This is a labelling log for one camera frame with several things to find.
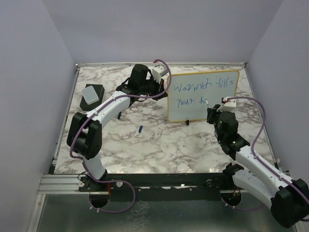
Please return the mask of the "yellow framed whiteboard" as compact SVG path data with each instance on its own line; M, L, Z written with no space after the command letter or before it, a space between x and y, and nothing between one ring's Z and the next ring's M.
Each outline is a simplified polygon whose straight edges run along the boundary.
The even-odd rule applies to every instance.
M204 120L211 107L224 97L234 97L240 73L237 70L173 74L168 77L168 121Z

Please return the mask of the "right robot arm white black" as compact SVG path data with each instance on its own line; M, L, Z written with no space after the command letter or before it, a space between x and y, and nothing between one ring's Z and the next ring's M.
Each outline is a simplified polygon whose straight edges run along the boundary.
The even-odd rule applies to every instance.
M238 133L239 123L234 113L222 111L222 106L217 104L207 109L207 122L214 126L215 137L223 152L237 162L227 165L223 171L225 188L236 186L249 192L285 228L308 218L307 183L292 179L253 151L250 143Z

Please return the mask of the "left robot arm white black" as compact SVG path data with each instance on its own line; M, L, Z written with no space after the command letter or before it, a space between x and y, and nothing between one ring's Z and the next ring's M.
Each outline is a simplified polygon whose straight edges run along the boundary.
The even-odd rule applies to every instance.
M166 98L168 94L163 80L166 74L171 75L171 71L163 61L155 60L152 69L136 64L130 77L104 103L86 114L76 113L73 116L67 145L70 147L70 157L79 159L85 169L81 182L86 190L100 191L110 183L106 179L107 170L98 156L104 127L134 102Z

